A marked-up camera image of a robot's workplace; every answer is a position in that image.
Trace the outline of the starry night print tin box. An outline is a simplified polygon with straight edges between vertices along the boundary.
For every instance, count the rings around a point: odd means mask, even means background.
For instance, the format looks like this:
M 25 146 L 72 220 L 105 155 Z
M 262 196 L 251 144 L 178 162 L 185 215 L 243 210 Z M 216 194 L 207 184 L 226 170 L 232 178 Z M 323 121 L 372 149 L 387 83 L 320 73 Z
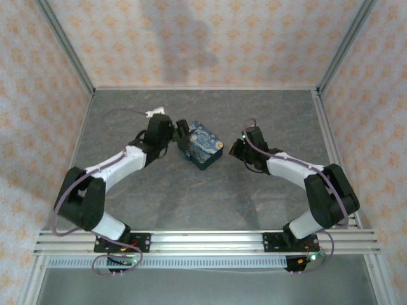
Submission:
M 177 146 L 188 161 L 204 171 L 223 155 L 224 144 L 199 121 L 190 124 L 189 130 L 188 138 Z

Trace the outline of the thin aluminium side strip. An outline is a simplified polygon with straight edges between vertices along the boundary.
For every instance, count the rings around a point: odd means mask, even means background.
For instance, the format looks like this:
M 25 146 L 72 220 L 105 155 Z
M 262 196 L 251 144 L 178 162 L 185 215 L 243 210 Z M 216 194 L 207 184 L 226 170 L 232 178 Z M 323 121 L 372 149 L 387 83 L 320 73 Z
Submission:
M 95 92 L 96 92 L 96 90 L 94 90 L 90 94 L 88 105 L 86 107 L 85 116 L 84 116 L 84 118 L 83 118 L 83 120 L 81 122 L 81 125 L 80 125 L 80 128 L 79 128 L 79 133 L 78 133 L 78 136 L 76 137 L 76 140 L 75 140 L 75 143 L 74 143 L 74 152 L 73 152 L 73 155 L 71 156 L 69 166 L 73 166 L 75 164 L 77 154 L 78 154 L 78 151 L 79 151 L 81 138 L 83 136 L 83 132 L 84 132 L 84 129 L 85 129 L 85 126 L 86 126 L 86 121 L 88 119 L 88 115 L 90 113 L 90 108 L 92 106 L 92 102 L 93 102 L 93 98 L 95 96 Z M 54 213 L 54 210 L 52 210 L 52 213 L 50 214 L 49 222 L 47 223 L 47 226 L 48 226 L 49 229 L 56 229 L 57 228 L 57 219 L 58 219 L 58 216 Z

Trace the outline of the aluminium table edge rail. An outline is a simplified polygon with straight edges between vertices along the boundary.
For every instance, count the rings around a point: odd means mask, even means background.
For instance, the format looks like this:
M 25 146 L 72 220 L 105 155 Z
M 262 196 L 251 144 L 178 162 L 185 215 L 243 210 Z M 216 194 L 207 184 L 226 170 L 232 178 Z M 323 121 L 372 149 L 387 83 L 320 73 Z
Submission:
M 99 86 L 94 91 L 106 90 L 266 90 L 266 91 L 317 91 L 316 86 Z

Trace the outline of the aluminium triple side rail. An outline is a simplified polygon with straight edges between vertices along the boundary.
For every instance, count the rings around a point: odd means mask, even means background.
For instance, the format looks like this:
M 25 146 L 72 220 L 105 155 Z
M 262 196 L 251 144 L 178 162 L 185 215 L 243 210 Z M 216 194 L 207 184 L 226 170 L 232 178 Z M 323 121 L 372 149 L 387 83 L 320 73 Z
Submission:
M 332 163 L 336 163 L 336 164 L 340 165 L 342 167 L 343 171 L 346 172 L 345 166 L 342 164 L 341 159 L 340 159 L 340 153 L 337 149 L 337 146 L 336 146 L 336 143 L 335 143 L 335 140 L 333 137 L 333 132 L 332 132 L 331 126 L 329 124 L 328 115 L 324 108 L 322 98 L 318 95 L 316 88 L 311 90 L 311 94 L 312 94 L 312 100 L 314 101 L 315 110 L 316 110 L 319 124 L 321 127 L 321 131 L 322 131 L 322 135 L 324 138 L 324 143 L 326 146 L 329 160 Z

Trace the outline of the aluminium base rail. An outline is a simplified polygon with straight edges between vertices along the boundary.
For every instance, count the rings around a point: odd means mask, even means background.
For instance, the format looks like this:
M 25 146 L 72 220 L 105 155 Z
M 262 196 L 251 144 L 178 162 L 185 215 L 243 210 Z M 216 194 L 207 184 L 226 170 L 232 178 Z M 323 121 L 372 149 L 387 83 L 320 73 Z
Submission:
M 153 231 L 149 255 L 263 255 L 262 231 Z M 379 254 L 371 229 L 329 230 L 317 235 L 320 247 L 335 254 Z M 95 236 L 79 231 L 56 237 L 42 231 L 34 247 L 37 255 L 93 255 Z M 290 255 L 291 252 L 276 252 Z

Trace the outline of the aluminium corner post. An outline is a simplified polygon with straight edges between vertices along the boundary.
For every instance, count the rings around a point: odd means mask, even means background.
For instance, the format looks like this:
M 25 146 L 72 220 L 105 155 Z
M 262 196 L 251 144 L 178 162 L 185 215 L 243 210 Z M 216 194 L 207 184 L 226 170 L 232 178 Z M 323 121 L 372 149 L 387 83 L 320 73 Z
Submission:
M 316 92 L 318 96 L 323 95 L 324 92 L 327 90 L 337 70 L 340 68 L 341 63 L 344 61 L 349 49 L 355 42 L 359 32 L 363 28 L 363 25 L 369 18 L 370 13 L 375 7 L 377 1 L 378 0 L 363 0 L 352 23 L 350 24 L 350 27 L 348 28 L 347 33 L 342 39 L 331 63 L 329 64 L 327 71 L 322 77 L 319 85 L 316 86 Z
M 69 62 L 71 63 L 73 69 L 76 71 L 82 85 L 85 87 L 86 91 L 93 96 L 95 93 L 95 87 L 90 79 L 90 76 L 86 72 L 81 60 L 73 48 L 73 45 L 70 42 L 65 30 L 63 29 L 62 24 L 60 23 L 56 13 L 51 7 L 48 0 L 33 0 L 44 19 L 48 22 L 53 35 L 56 37 L 59 42 L 62 50 L 67 56 Z

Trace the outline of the aluminium frame leg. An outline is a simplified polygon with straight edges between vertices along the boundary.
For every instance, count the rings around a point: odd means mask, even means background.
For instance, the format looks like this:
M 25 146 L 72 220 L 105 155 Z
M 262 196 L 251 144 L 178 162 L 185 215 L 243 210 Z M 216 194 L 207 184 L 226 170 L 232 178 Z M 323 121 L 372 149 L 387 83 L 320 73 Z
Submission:
M 16 305 L 36 305 L 45 277 L 49 257 L 36 256 L 25 277 Z
M 381 254 L 364 254 L 369 279 L 378 305 L 393 305 L 389 277 Z

